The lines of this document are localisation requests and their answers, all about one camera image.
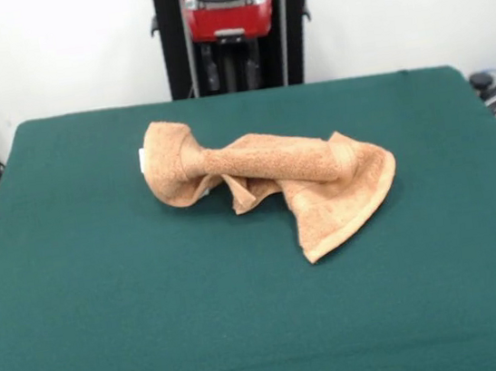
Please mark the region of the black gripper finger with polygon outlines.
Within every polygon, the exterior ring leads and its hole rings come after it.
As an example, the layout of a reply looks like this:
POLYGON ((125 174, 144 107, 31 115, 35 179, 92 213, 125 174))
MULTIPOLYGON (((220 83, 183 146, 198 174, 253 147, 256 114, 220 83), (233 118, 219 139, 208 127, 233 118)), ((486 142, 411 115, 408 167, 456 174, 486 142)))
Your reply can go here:
POLYGON ((246 75, 248 84, 261 83, 260 81, 260 66, 258 59, 258 46, 257 40, 247 40, 244 43, 245 54, 246 54, 246 75))
POLYGON ((212 55, 211 45, 208 43, 200 44, 200 55, 202 56, 202 63, 207 77, 207 85, 210 90, 219 88, 219 77, 217 64, 212 55))

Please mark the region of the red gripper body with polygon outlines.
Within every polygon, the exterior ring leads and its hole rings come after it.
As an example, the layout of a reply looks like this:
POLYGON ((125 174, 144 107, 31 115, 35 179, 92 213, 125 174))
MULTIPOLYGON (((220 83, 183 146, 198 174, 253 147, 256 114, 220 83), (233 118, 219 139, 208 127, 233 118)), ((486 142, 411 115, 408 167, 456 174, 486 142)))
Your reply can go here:
POLYGON ((272 27, 272 5, 272 0, 183 0, 185 22, 194 43, 211 43, 231 36, 264 37, 272 27))

